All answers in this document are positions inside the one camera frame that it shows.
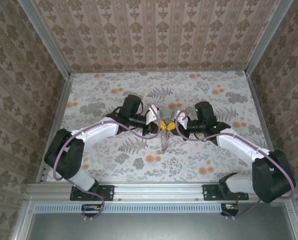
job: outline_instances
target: wallpaper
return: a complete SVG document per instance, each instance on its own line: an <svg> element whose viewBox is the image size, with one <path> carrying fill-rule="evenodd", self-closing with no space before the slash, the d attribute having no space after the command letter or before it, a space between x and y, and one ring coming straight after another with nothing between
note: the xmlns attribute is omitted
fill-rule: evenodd
<svg viewBox="0 0 298 240"><path fill-rule="evenodd" d="M71 72L244 69L278 0L33 0Z"/></svg>
<svg viewBox="0 0 298 240"><path fill-rule="evenodd" d="M291 4L252 80L273 144L286 153L298 193L298 0Z"/></svg>
<svg viewBox="0 0 298 240"><path fill-rule="evenodd" d="M166 124L177 109L197 119L194 105L209 101L220 121L257 145L266 144L243 71L77 74L62 127L71 131L96 123L129 94L143 100L144 113L147 104L158 106ZM247 174L251 169L209 141L183 141L166 131L153 140L129 132L107 138L85 149L82 163L100 182L217 182L226 174Z"/></svg>
<svg viewBox="0 0 298 240"><path fill-rule="evenodd" d="M0 240L35 182L63 79L16 0L0 0Z"/></svg>

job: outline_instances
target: yellow object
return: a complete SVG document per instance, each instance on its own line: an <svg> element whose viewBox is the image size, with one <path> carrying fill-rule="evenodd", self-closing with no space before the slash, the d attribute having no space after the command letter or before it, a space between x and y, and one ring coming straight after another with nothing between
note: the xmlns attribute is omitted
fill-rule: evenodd
<svg viewBox="0 0 298 240"><path fill-rule="evenodd" d="M161 132L165 131L166 129L168 131L171 131L171 130L174 130L175 129L175 123L174 122L171 122L168 124L168 126L165 124L164 121L161 121Z"/></svg>

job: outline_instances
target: white plastic part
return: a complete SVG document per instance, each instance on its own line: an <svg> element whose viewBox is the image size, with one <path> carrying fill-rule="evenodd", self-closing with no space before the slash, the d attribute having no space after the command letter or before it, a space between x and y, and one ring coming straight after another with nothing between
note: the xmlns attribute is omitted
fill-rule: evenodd
<svg viewBox="0 0 298 240"><path fill-rule="evenodd" d="M176 118L179 114L180 110L176 110L174 113L174 117ZM188 124L188 118L186 117L185 120L183 120L185 118L185 113L181 113L179 118L178 118L178 122L184 127L184 129L187 129L187 124Z"/></svg>
<svg viewBox="0 0 298 240"><path fill-rule="evenodd" d="M105 122L105 121L114 121L110 117L105 117L99 123ZM73 130L71 131L72 134L76 134L78 132L83 132L84 129L88 128L89 126L82 128L80 130ZM100 125L88 132L84 132L81 135L77 136L77 139L82 139L84 142L84 151L88 148L94 145L95 143L102 141L103 139L106 139L108 137L114 136L117 134L119 129L119 125L110 123L110 124L103 124Z"/></svg>
<svg viewBox="0 0 298 240"><path fill-rule="evenodd" d="M226 181L229 190L232 193L255 194L252 186L252 175L235 174L229 177Z"/></svg>
<svg viewBox="0 0 298 240"><path fill-rule="evenodd" d="M158 115L158 117L160 117L160 111L158 110L158 108L156 108L155 105L151 106L154 109L155 113ZM149 108L149 112L146 115L146 125L157 120L156 116L154 115L154 111L151 108Z"/></svg>
<svg viewBox="0 0 298 240"><path fill-rule="evenodd" d="M83 168L80 168L79 171L69 180L85 191L88 191L95 183L94 178L91 177Z"/></svg>
<svg viewBox="0 0 298 240"><path fill-rule="evenodd" d="M221 133L230 133L230 134L234 134L235 136L240 136L231 128L226 128L226 129L222 130ZM255 159L263 158L263 155L260 154L258 152L258 150L261 150L261 151L265 152L266 154L269 154L268 149L258 147L257 145L248 141L250 144L254 145L257 148L257 150L254 150L247 144L245 144L245 143L241 142L240 140L238 140L237 138L235 138L234 136L224 136L224 135L217 136L217 142L220 147L228 149L230 152L232 152L238 158L240 158L242 161L244 161L248 166Z"/></svg>

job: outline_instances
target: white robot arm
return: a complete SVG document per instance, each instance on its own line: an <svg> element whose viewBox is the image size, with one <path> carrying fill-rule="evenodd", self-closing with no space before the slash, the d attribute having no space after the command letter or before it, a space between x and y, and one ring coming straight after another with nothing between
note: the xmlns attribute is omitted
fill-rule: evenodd
<svg viewBox="0 0 298 240"><path fill-rule="evenodd" d="M188 138L190 134L203 133L204 137L219 134L209 140L214 144L229 150L247 165L252 165L252 174L242 175L231 173L219 180L219 189L225 196L232 193L256 194L265 203L290 191L291 186L285 175L278 170L263 154L268 155L278 164L290 178L293 186L295 181L283 152L269 151L251 143L238 135L231 127L218 122L209 102L203 101L195 105L197 120L191 120L181 111L175 111L172 117L178 116L180 133Z"/></svg>
<svg viewBox="0 0 298 240"><path fill-rule="evenodd" d="M125 131L121 125L140 127L143 129L143 136L157 133L156 115L160 117L159 109L152 105L145 115L136 114L140 103L142 101L139 97L129 95L118 113L114 111L96 124L79 130L67 131L64 128L59 130L48 149L45 162L53 168L60 149L69 138L76 135L69 143L69 149L61 154L54 171L85 191L98 186L99 183L81 167L83 151L105 138Z"/></svg>

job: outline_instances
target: table surface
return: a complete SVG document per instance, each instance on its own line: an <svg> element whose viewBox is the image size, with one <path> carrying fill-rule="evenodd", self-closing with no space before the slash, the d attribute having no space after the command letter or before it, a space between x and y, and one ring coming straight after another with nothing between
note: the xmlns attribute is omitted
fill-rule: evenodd
<svg viewBox="0 0 298 240"><path fill-rule="evenodd" d="M147 104L158 106L167 124L177 109L196 119L194 105L209 101L220 121L266 148L243 71L77 74L62 127L71 131L96 123L129 94L143 100L144 112ZM86 149L82 167L99 182L217 182L232 172L250 173L251 165L209 141L183 141L170 134L169 147L162 153L165 143L166 132L162 140L159 136L147 141L124 132ZM54 181L52 170L47 181Z"/></svg>

